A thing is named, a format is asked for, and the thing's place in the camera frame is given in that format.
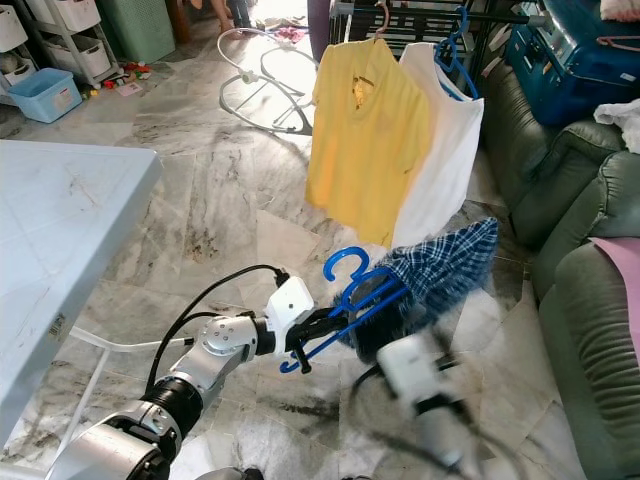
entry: blue plastic hanger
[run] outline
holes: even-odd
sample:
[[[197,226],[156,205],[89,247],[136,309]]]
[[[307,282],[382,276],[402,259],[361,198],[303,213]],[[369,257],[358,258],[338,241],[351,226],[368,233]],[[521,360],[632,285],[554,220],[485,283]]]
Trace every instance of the blue plastic hanger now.
[[[471,90],[471,96],[473,97],[474,100],[476,100],[480,97],[478,95],[478,90],[476,89],[476,86],[473,84],[473,81],[469,76],[469,72],[467,72],[467,69],[464,68],[464,65],[460,63],[460,60],[458,60],[458,49],[456,48],[456,41],[467,30],[467,27],[469,26],[469,20],[467,18],[467,9],[464,8],[463,6],[460,6],[456,8],[456,12],[460,13],[460,15],[462,16],[460,27],[458,27],[458,29],[455,32],[449,35],[449,38],[445,38],[440,43],[438,43],[438,45],[436,46],[434,60],[438,65],[440,65],[440,68],[442,68],[442,70],[444,70],[447,73],[453,72],[454,68],[457,69],[466,80],[467,85],[469,85],[469,89]],[[449,49],[451,50],[451,62],[448,65],[445,62],[443,62],[442,59],[440,58],[441,49],[443,47],[444,48],[449,47]],[[462,100],[460,96],[455,92],[453,92],[453,90],[451,90],[451,88],[449,88],[447,85],[445,85],[442,82],[440,82],[440,85],[450,96],[452,96],[456,100]]]
[[[356,269],[355,272],[351,274],[351,279],[353,281],[349,284],[347,288],[345,288],[344,292],[342,292],[340,305],[335,307],[329,313],[329,318],[336,317],[345,311],[357,312],[359,310],[368,308],[371,305],[373,305],[374,300],[380,295],[382,295],[383,293],[386,293],[387,291],[391,291],[391,293],[387,296],[387,298],[385,298],[378,304],[374,305],[365,313],[363,313],[361,316],[359,316],[355,322],[350,323],[347,327],[343,328],[339,332],[334,333],[331,337],[329,337],[320,345],[318,345],[316,348],[314,348],[309,353],[307,353],[306,354],[307,359],[315,357],[318,353],[320,353],[322,350],[327,348],[329,345],[331,345],[333,342],[338,340],[340,337],[343,337],[354,328],[357,328],[358,326],[360,326],[362,322],[364,322],[371,315],[374,315],[375,313],[379,312],[390,303],[395,302],[397,299],[399,299],[409,291],[409,289],[398,279],[398,277],[396,277],[393,271],[387,267],[377,267],[367,272],[366,270],[369,267],[369,255],[367,255],[367,252],[365,252],[360,247],[343,248],[342,250],[338,250],[336,253],[331,255],[327,260],[327,262],[324,264],[324,268],[322,270],[324,277],[330,282],[333,282],[336,279],[335,275],[333,274],[333,267],[340,260],[351,255],[360,257],[360,266]],[[362,282],[377,276],[384,276],[388,278],[386,282],[384,282],[382,285],[377,287],[373,292],[371,292],[361,301],[353,305],[350,299],[351,294],[356,290],[356,288],[358,288],[362,284]],[[295,354],[291,354],[291,357],[294,359],[292,363],[283,362],[280,365],[281,373],[293,372],[300,366],[300,363],[296,360]]]

